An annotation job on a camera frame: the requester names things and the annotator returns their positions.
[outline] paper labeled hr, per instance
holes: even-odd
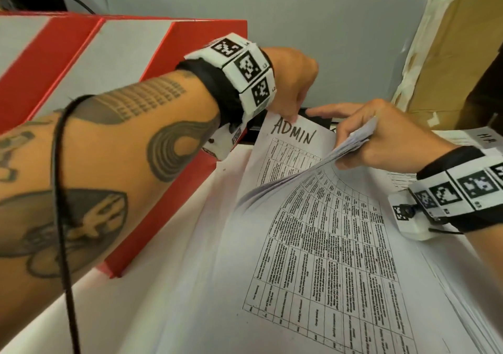
[[[266,117],[175,352],[478,353],[368,170],[333,164],[374,126],[332,151],[329,130]]]

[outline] stack of paper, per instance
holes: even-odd
[[[403,238],[373,173],[333,164],[374,122],[332,151],[331,131],[266,117],[239,190],[222,175],[205,205],[158,353],[499,352],[503,324],[445,261],[458,240]]]

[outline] person's right arm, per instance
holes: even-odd
[[[336,146],[374,116],[377,127],[365,145],[336,162],[339,169],[375,167],[396,173],[417,173],[457,146],[421,128],[392,104],[381,99],[368,103],[339,103],[311,108],[308,116],[345,118],[337,126]],[[503,224],[469,232],[466,237],[503,283]]]

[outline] person's left hand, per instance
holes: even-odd
[[[318,63],[293,48],[262,49],[273,63],[277,89],[276,96],[267,109],[294,123],[307,91],[318,76]]]

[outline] person's right hand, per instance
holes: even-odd
[[[336,147],[351,132],[377,116],[377,127],[370,141],[336,161],[339,169],[360,165],[390,172],[417,173],[427,164],[456,148],[456,145],[423,129],[392,104],[374,99],[366,104],[339,103],[311,108],[306,115],[346,118],[336,129]]]

